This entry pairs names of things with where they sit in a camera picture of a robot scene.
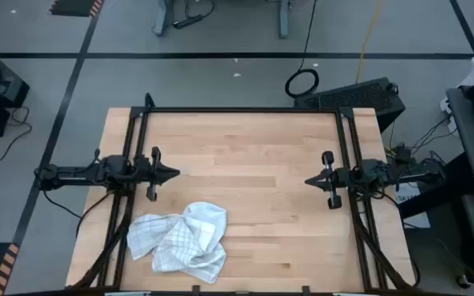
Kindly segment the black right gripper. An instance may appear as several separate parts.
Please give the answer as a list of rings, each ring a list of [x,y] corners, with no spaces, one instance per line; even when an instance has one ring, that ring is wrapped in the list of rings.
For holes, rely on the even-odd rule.
[[[330,210],[339,209],[342,207],[342,199],[337,194],[336,188],[350,188],[356,185],[356,171],[348,168],[338,168],[333,171],[332,165],[335,161],[334,155],[330,150],[326,150],[321,156],[324,169],[312,178],[304,181],[305,184],[317,187],[324,192],[329,193],[328,208]],[[333,185],[326,180],[330,178],[333,173]]]

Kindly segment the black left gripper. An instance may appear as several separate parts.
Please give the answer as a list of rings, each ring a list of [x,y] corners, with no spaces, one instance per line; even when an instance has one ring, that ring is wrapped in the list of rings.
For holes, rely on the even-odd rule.
[[[157,146],[151,148],[152,163],[145,155],[136,156],[133,159],[133,170],[135,176],[132,183],[138,185],[141,183],[149,183],[146,189],[146,197],[149,201],[157,201],[156,187],[161,186],[167,181],[180,175],[178,169],[167,167],[161,163],[161,151]],[[152,180],[150,177],[150,168],[154,175]]]

